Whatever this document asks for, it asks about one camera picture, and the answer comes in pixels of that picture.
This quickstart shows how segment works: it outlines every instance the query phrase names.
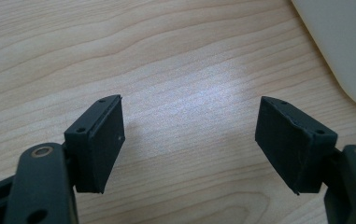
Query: black plastic mount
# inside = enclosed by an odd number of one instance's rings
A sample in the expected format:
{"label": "black plastic mount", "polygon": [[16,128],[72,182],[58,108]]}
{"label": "black plastic mount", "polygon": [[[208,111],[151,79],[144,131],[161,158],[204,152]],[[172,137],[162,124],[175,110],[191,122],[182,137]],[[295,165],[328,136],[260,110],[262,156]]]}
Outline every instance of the black plastic mount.
{"label": "black plastic mount", "polygon": [[121,97],[95,102],[64,132],[66,153],[78,162],[77,192],[104,192],[125,141]]}
{"label": "black plastic mount", "polygon": [[78,223],[75,194],[104,192],[125,140],[121,97],[96,101],[64,133],[21,154],[0,181],[0,223]]}
{"label": "black plastic mount", "polygon": [[255,140],[294,193],[318,193],[320,164],[337,134],[293,105],[262,97]]}
{"label": "black plastic mount", "polygon": [[294,193],[327,189],[329,223],[356,223],[356,146],[335,149],[337,134],[293,105],[262,97],[255,140]]}

